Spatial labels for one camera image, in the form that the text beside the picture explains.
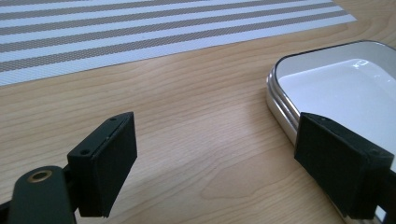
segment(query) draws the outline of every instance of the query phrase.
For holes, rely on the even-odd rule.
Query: gray stripe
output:
[[[0,52],[8,52],[8,51],[15,51],[15,50],[22,50],[22,49],[38,49],[38,48],[44,48],[44,47],[49,47],[49,46],[77,43],[77,42],[82,42],[82,41],[90,41],[90,40],[95,40],[95,39],[104,39],[104,38],[117,37],[117,36],[123,36],[123,35],[136,35],[136,34],[143,34],[143,33],[153,32],[153,31],[168,30],[168,29],[200,25],[200,24],[209,24],[209,23],[213,23],[213,22],[236,21],[236,20],[242,20],[242,19],[247,19],[247,18],[278,15],[278,14],[283,14],[283,13],[291,13],[291,12],[297,12],[297,11],[313,10],[313,9],[318,9],[318,8],[335,7],[335,6],[336,6],[336,4],[334,4],[334,3],[323,3],[323,4],[317,4],[317,5],[302,6],[302,7],[285,7],[285,8],[279,8],[279,9],[273,9],[273,10],[248,12],[248,13],[211,17],[211,18],[203,18],[203,19],[196,19],[196,20],[173,21],[173,22],[147,25],[147,26],[139,26],[139,27],[133,27],[133,28],[95,32],[95,33],[89,33],[89,34],[84,34],[84,35],[70,35],[70,36],[61,36],[61,37],[55,37],[55,38],[16,42],[16,43],[10,43],[10,44],[0,44]]]
[[[20,59],[15,61],[9,61],[0,63],[0,72],[12,71],[22,68],[36,67],[40,65],[52,64],[52,63],[62,63],[70,62],[79,59],[103,56],[107,54],[120,53],[125,51],[131,51],[136,49],[145,49],[150,47],[157,47],[162,45],[180,43],[185,41],[191,41],[206,37],[220,36],[220,35],[231,35],[237,33],[243,33],[247,31],[267,29],[271,27],[296,24],[306,21],[316,21],[329,19],[334,17],[345,16],[347,13],[345,11],[335,11],[329,13],[323,13],[318,15],[304,16],[299,18],[285,19],[280,21],[268,21],[256,24],[235,26],[230,28],[220,28],[216,30],[202,31],[192,34],[185,35],[174,35],[168,37],[155,38],[150,40],[136,41],[133,43],[119,44],[114,46],[106,46],[96,49],[82,49],[73,52],[53,54],[49,56],[42,56],[36,58]]]
[[[0,7],[14,7],[14,6],[26,6],[26,5],[36,5],[36,4],[47,4],[47,3],[59,3],[59,2],[80,2],[76,0],[9,0],[9,1],[0,1]]]
[[[27,12],[10,12],[10,13],[0,13],[0,20],[13,20],[13,19],[22,19],[22,18],[33,18],[33,17],[48,17],[48,16],[58,16],[58,15],[67,15],[67,14],[74,14],[74,13],[84,13],[84,12],[96,12],[96,11],[107,11],[107,10],[116,10],[116,9],[125,9],[125,8],[135,8],[135,7],[153,7],[153,6],[162,6],[162,5],[169,5],[175,3],[185,3],[185,2],[196,2],[201,0],[167,0],[167,1],[148,1],[142,3],[120,3],[120,4],[113,4],[113,5],[105,5],[105,6],[92,6],[92,7],[70,7],[70,8],[63,8],[63,9],[50,9],[50,10],[38,10],[38,11],[27,11]],[[269,1],[254,1],[254,2],[244,2],[238,4],[225,4],[219,5],[219,9],[227,9],[227,6],[232,5],[249,5],[251,4],[254,6],[263,6],[263,5],[270,5],[275,3],[288,3],[288,2],[298,2],[303,0],[269,0]],[[199,12],[198,7],[189,8],[191,12]]]
[[[272,4],[278,3],[277,0],[269,0],[262,2],[259,5],[255,5],[257,3],[246,3],[247,6],[261,6],[268,5],[271,2]],[[121,21],[136,21],[143,20],[148,18],[159,18],[163,15],[161,11],[151,13],[149,17],[145,17],[144,15],[122,15],[122,16],[114,16],[114,17],[103,17],[103,18],[95,18],[95,19],[87,19],[80,21],[60,21],[60,22],[50,22],[44,24],[36,24],[36,25],[26,25],[26,26],[14,26],[14,27],[5,27],[0,28],[0,35],[15,35],[15,34],[24,34],[24,33],[32,33],[32,32],[40,32],[40,31],[48,31],[48,30],[58,30],[58,29],[67,29],[67,28],[75,28],[81,26],[91,26],[91,25],[99,25],[99,24],[107,24],[113,22],[121,22]]]

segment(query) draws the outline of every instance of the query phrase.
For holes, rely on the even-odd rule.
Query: wood grain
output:
[[[0,203],[17,178],[135,112],[138,159],[110,218],[78,223],[343,223],[266,106],[282,56],[361,39],[396,48],[396,1],[358,21],[0,87]]]

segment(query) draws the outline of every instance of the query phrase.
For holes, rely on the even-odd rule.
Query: striped placemat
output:
[[[3,0],[0,85],[354,20],[331,0]]]

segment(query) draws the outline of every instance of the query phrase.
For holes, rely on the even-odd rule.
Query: white ceramic dish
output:
[[[267,104],[293,144],[300,113],[309,112],[396,154],[395,49],[360,41],[290,55],[271,71],[267,90]]]

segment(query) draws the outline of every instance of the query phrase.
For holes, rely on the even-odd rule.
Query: table surface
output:
[[[396,48],[395,0],[334,2],[357,21],[0,87],[0,203],[19,176],[65,166],[105,119],[134,111],[138,158],[110,217],[78,223],[343,223],[265,102],[282,56]]]

